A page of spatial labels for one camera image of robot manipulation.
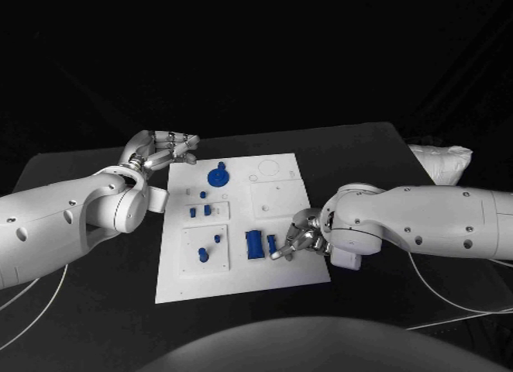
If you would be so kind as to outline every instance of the white board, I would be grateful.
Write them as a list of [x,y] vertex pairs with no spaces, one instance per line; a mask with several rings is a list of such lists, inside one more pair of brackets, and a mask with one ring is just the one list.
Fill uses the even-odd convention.
[[[230,180],[214,188],[207,183],[207,174],[218,161],[225,165]],[[279,248],[292,215],[309,208],[293,153],[198,160],[194,166],[171,164],[166,190],[155,303],[331,281],[323,257],[312,252],[296,252],[292,261],[283,258],[273,261],[269,257],[266,236],[274,235]],[[208,216],[202,216],[204,204],[211,206]],[[188,209],[194,205],[198,205],[197,217],[191,219]],[[212,257],[211,236],[223,227],[225,254],[224,250],[215,250]],[[263,259],[247,260],[244,233],[250,230],[261,232]],[[201,263],[197,246],[207,242],[208,261]]]

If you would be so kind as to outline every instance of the cable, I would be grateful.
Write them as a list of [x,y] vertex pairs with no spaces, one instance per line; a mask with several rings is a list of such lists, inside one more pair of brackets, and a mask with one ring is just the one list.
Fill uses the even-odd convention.
[[498,261],[498,260],[488,260],[488,261],[492,261],[492,262],[498,263],[499,265],[513,267],[513,263],[506,263],[506,262],[502,262],[502,261]]
[[31,286],[35,284],[35,282],[38,281],[40,279],[35,279],[30,284],[28,286],[18,292],[17,296],[0,307],[0,311],[21,297],[21,295],[24,295],[24,292],[27,292],[27,290],[31,288]]
[[411,258],[411,254],[408,252],[408,258],[410,258],[410,262],[411,262],[411,266],[414,267],[414,270],[416,270],[416,274],[417,276],[420,277],[420,281],[423,282],[423,284],[426,285],[426,287],[430,289],[430,292],[450,305],[453,305],[456,308],[460,308],[462,310],[466,310],[467,312],[476,312],[478,314],[513,314],[513,311],[506,311],[506,312],[482,312],[480,310],[473,310],[472,308],[465,308],[463,306],[457,305],[454,302],[450,302],[436,291],[434,289],[431,289],[431,287],[429,286],[429,284],[426,283],[426,280],[423,279],[421,275],[420,275],[420,271],[417,270],[417,266],[416,266],[416,262],[414,262],[414,259]]
[[40,315],[35,317],[35,319],[28,324],[27,328],[18,333],[18,335],[0,347],[0,351],[21,337],[22,333],[30,329],[30,327],[34,325],[37,320],[41,318],[43,313],[47,311],[48,306],[51,305],[51,301],[54,300],[54,297],[57,296],[57,291],[60,290],[63,278],[66,277],[66,271],[67,271],[67,265],[63,268],[63,274],[60,278],[60,283],[57,284],[57,289],[54,290],[54,294],[51,295],[51,299],[48,300],[45,308],[41,310]]

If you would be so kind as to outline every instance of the blue object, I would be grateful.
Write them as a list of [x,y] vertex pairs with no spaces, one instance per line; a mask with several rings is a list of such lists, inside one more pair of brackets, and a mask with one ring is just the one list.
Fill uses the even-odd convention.
[[273,254],[276,252],[276,244],[274,244],[274,236],[273,235],[266,236],[266,242],[269,243],[269,254]]
[[260,231],[246,232],[247,259],[264,258],[263,247],[260,244]]
[[230,180],[230,175],[225,172],[225,165],[223,162],[218,163],[215,169],[208,172],[207,182],[214,188],[220,188]]
[[205,248],[200,248],[197,250],[197,254],[200,255],[200,262],[207,262],[208,254],[207,254]]

